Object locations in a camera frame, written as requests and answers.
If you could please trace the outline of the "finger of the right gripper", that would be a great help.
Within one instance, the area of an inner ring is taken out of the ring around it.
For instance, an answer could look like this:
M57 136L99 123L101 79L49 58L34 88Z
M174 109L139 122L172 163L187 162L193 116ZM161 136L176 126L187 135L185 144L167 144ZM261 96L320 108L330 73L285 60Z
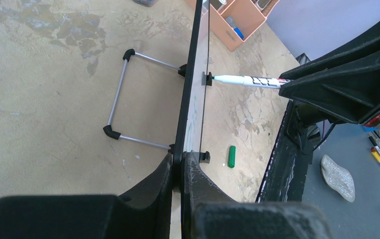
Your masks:
M380 114L380 50L294 80L279 95L341 121L364 124Z
M309 63L282 73L282 78L298 79L332 69L380 51L380 21L348 43Z

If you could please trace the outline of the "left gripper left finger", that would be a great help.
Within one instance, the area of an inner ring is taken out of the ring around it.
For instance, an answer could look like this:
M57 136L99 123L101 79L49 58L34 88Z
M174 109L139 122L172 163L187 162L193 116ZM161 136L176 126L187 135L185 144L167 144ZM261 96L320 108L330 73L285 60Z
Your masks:
M0 239L167 239L172 155L121 195L0 198Z

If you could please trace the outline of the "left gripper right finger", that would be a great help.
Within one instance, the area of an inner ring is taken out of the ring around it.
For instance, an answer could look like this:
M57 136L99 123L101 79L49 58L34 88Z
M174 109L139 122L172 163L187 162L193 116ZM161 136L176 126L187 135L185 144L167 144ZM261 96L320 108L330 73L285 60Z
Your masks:
M201 169L194 152L181 161L184 239L331 239L323 214L300 202L239 203Z

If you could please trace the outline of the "green marker cap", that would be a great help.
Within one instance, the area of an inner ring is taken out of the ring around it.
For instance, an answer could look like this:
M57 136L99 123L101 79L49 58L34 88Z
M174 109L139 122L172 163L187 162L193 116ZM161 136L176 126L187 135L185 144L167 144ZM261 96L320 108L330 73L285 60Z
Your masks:
M236 146L231 145L229 147L228 161L227 161L227 166L229 168L234 168L235 167L235 156L236 156Z

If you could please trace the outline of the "small whiteboard black frame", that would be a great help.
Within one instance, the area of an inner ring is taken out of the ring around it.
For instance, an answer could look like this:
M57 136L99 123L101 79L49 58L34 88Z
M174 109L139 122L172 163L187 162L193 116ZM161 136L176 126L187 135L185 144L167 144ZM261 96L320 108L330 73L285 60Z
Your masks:
M123 69L120 82L123 81L127 64L132 56L139 56L153 62L176 69L178 74L184 77L184 88L180 105L179 120L175 143L167 146L147 140L124 136L112 129L112 120L119 98L121 86L118 86L113 106L108 118L107 125L103 128L104 133L113 139L126 139L158 148L167 149L173 155L172 176L173 186L180 187L182 167L181 162L186 153L193 153L197 159L201 155L203 118L206 99L206 87L208 84L208 59L209 59L209 27L210 27L210 2L198 0L195 4L190 49L188 60L185 65L175 65L154 59L147 55L128 49L123 56Z

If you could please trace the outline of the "green whiteboard marker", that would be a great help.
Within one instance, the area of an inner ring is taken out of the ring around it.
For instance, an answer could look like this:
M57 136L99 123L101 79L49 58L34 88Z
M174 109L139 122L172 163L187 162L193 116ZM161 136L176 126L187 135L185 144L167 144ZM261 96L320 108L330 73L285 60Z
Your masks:
M242 85L257 88L280 89L284 84L291 80L281 78L268 78L256 76L237 76L237 75L217 75L212 77L213 80L226 84Z

